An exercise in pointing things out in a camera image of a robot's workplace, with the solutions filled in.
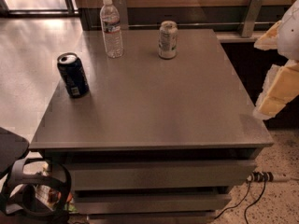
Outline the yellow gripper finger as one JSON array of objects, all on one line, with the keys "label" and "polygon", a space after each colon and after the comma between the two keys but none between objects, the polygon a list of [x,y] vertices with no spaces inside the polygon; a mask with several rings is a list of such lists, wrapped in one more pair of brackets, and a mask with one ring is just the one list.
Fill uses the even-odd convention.
[{"label": "yellow gripper finger", "polygon": [[272,25],[265,34],[259,37],[255,43],[254,48],[260,50],[270,50],[278,48],[278,28],[281,21],[277,21]]},{"label": "yellow gripper finger", "polygon": [[253,116],[261,120],[274,118],[298,95],[299,62],[288,60],[283,66],[273,64],[266,74]]}]

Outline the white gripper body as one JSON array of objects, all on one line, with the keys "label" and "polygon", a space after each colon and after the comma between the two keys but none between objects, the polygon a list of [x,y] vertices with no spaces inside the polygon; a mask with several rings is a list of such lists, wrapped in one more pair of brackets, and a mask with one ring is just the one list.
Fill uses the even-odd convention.
[{"label": "white gripper body", "polygon": [[299,0],[285,12],[278,27],[278,53],[299,60]]}]

